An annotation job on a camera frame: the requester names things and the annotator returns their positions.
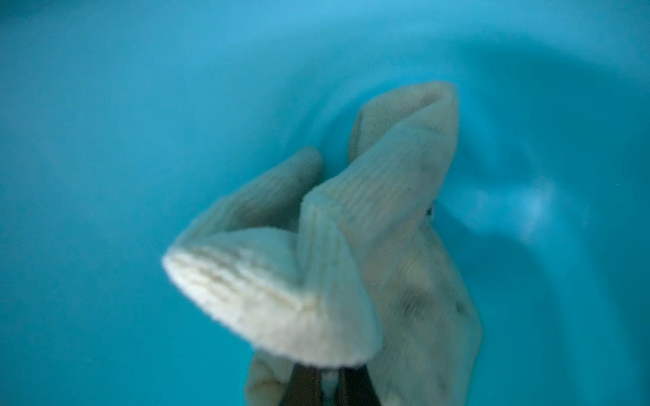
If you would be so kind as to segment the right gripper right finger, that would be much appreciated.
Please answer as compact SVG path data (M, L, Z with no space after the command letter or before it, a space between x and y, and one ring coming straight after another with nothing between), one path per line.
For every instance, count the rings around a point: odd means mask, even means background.
M339 369L334 404L336 406L381 406L365 365Z

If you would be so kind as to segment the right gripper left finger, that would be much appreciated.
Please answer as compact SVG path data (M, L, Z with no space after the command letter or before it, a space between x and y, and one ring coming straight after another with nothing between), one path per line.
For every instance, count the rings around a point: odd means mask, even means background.
M322 406L322 370L295 364L279 406Z

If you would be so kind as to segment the beige cleaning cloth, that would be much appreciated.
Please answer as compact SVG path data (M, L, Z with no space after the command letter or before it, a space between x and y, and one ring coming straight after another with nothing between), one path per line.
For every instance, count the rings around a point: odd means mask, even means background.
M462 405L482 323L433 227L459 134L447 82L403 86L358 113L348 166L306 147L196 218L162 259L173 284L255 350L249 405L279 405L295 364L365 365L381 405Z

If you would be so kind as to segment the light blue plastic bucket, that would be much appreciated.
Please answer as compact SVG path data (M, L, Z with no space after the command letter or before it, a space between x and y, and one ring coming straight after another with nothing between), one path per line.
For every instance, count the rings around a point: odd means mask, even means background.
M340 171L360 106L431 80L469 404L648 404L646 1L4 1L2 404L243 404L250 347L164 250L305 145Z

